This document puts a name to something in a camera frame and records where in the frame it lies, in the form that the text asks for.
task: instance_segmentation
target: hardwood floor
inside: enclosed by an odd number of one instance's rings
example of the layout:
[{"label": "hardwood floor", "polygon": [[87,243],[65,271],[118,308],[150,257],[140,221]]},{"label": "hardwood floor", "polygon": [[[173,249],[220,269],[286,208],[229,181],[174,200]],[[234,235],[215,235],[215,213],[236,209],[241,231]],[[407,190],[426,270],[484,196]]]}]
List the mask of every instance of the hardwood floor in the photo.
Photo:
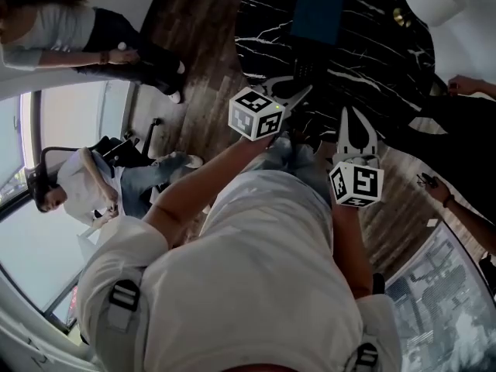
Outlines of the hardwood floor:
[{"label": "hardwood floor", "polygon": [[[131,126],[142,139],[152,118],[164,124],[156,128],[150,156],[173,150],[212,159],[236,135],[227,126],[228,100],[247,85],[234,46],[234,25],[240,0],[157,0],[149,16],[152,40],[179,54],[187,67],[184,103],[173,105],[154,88],[142,86],[136,93]],[[424,119],[422,130],[440,131]],[[470,255],[483,250],[450,212],[429,199],[416,183],[416,174],[431,173],[421,161],[383,145],[385,169],[383,201],[362,211],[364,237],[377,271],[390,277],[426,241],[429,219],[445,219]],[[194,239],[204,215],[185,233]]]}]

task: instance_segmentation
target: backpack strap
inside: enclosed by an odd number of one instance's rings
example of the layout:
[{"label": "backpack strap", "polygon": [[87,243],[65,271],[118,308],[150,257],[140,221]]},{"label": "backpack strap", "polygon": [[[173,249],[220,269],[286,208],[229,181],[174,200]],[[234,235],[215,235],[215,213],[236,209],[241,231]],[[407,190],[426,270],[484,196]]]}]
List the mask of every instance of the backpack strap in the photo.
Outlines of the backpack strap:
[{"label": "backpack strap", "polygon": [[348,359],[346,372],[374,372],[378,367],[379,354],[372,343],[363,343]]},{"label": "backpack strap", "polygon": [[90,344],[107,372],[143,372],[149,309],[134,281],[117,281],[102,299]]}]

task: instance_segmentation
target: sneaker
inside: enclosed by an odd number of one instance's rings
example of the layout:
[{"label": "sneaker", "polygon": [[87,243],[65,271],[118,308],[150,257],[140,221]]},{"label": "sneaker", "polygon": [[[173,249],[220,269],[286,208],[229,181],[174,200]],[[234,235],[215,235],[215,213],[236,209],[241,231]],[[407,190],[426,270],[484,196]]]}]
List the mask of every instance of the sneaker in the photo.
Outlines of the sneaker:
[{"label": "sneaker", "polygon": [[186,67],[184,66],[184,64],[179,61],[179,68],[177,69],[177,74],[183,74],[184,72],[186,71]]},{"label": "sneaker", "polygon": [[188,156],[190,162],[189,164],[186,164],[186,167],[196,170],[203,165],[203,159],[201,157],[195,156],[194,154],[188,154]]},{"label": "sneaker", "polygon": [[179,91],[175,91],[175,93],[168,95],[168,97],[175,104],[181,103],[181,93]]}]

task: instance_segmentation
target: bracelet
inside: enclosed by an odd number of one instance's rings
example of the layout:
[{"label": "bracelet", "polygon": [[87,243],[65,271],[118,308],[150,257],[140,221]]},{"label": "bracelet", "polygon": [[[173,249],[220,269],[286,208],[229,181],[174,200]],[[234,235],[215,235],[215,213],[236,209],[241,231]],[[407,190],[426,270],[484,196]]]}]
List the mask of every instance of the bracelet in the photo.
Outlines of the bracelet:
[{"label": "bracelet", "polygon": [[448,197],[446,197],[446,199],[443,201],[443,207],[444,208],[446,208],[448,206],[448,202],[450,202],[450,200],[455,201],[455,196],[450,194]]},{"label": "bracelet", "polygon": [[100,53],[100,64],[106,65],[110,60],[110,53],[108,51],[102,51]]}]

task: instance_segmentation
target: white t-shirt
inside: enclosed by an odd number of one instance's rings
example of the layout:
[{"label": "white t-shirt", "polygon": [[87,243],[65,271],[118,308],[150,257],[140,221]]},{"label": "white t-shirt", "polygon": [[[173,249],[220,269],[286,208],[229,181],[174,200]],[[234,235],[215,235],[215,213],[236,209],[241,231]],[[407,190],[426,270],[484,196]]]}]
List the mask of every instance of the white t-shirt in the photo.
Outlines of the white t-shirt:
[{"label": "white t-shirt", "polygon": [[103,228],[103,245],[79,283],[81,332],[89,337],[96,295],[145,267],[147,372],[257,363],[341,371],[365,332],[377,337],[387,370],[400,370],[392,302],[353,299],[332,259],[330,229],[322,198],[272,170],[239,175],[217,197],[200,238],[170,252],[155,228],[116,219]]},{"label": "white t-shirt", "polygon": [[95,10],[49,4],[38,8],[32,29],[11,43],[2,44],[2,59],[7,67],[34,71],[44,50],[82,51],[95,26]]},{"label": "white t-shirt", "polygon": [[[100,170],[103,179],[119,194],[117,205],[119,214],[124,215],[122,209],[121,176],[122,167],[114,168],[114,178]],[[57,173],[57,183],[67,194],[64,209],[67,214],[91,226],[95,218],[94,210],[106,209],[105,198],[89,171],[84,167],[79,151],[60,167]]]}]

